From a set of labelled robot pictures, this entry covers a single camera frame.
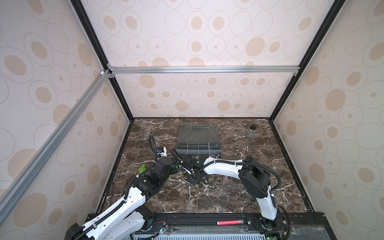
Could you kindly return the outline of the clear grey compartment organizer box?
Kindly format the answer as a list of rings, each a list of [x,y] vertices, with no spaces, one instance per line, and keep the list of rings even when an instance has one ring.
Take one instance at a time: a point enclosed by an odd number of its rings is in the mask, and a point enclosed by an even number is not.
[[[180,126],[178,130],[177,152],[180,155],[219,157],[221,155],[221,144],[218,126]]]

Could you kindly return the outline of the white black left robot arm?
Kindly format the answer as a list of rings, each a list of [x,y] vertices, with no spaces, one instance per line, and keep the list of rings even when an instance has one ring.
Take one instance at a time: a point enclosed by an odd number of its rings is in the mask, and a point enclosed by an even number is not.
[[[117,240],[142,228],[148,221],[138,209],[159,193],[171,174],[176,173],[175,162],[159,153],[155,137],[149,135],[154,163],[137,175],[126,187],[125,194],[107,210],[82,226],[73,224],[66,232],[66,240]]]

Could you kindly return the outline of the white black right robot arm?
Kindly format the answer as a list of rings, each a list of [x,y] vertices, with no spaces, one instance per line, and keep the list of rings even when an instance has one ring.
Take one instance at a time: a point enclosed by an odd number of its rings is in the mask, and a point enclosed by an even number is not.
[[[209,175],[238,179],[247,192],[256,198],[262,217],[269,221],[276,219],[278,207],[274,192],[281,188],[282,179],[276,171],[260,164],[257,159],[246,157],[239,161],[227,161],[208,157],[204,161],[198,161],[190,155],[181,155],[174,149],[171,154],[188,173],[187,179],[191,184],[207,184]]]

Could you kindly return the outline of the green packet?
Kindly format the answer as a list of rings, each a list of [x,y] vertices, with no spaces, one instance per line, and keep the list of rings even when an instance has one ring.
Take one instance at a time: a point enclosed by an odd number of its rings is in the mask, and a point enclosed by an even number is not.
[[[142,174],[142,173],[144,173],[145,171],[146,171],[146,165],[142,165],[139,169],[138,169],[138,172],[139,172],[139,174]]]

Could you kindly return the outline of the red marker pen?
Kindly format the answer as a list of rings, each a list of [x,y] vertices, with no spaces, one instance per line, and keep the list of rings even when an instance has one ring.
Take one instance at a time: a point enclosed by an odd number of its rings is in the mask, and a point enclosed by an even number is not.
[[[218,221],[218,226],[227,226],[227,225],[240,225],[244,224],[243,220],[232,220],[232,221]]]

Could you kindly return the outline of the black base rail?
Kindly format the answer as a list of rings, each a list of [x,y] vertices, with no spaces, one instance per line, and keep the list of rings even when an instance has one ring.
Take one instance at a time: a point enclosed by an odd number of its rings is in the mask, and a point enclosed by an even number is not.
[[[274,223],[261,214],[152,214],[140,230],[118,240],[334,240],[323,213],[278,213]],[[218,221],[244,224],[218,226]]]

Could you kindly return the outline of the diagonal aluminium frame bar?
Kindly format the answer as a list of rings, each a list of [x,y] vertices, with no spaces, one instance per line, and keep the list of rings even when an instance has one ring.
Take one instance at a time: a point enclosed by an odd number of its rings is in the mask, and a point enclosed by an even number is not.
[[[111,70],[105,69],[103,74],[99,75],[94,80],[87,91],[76,102],[74,107],[70,109],[55,131],[53,131],[50,137],[33,156],[31,161],[24,167],[22,172],[10,185],[10,188],[5,192],[4,197],[1,199],[1,225],[4,224],[5,220],[16,207],[32,182],[39,175],[80,115],[94,98],[100,87],[109,79],[111,72]]]

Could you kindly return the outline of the horizontal aluminium frame bar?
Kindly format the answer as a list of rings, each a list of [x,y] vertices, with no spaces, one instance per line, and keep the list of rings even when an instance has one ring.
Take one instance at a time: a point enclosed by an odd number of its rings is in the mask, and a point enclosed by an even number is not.
[[[297,73],[299,66],[113,67],[113,74]]]

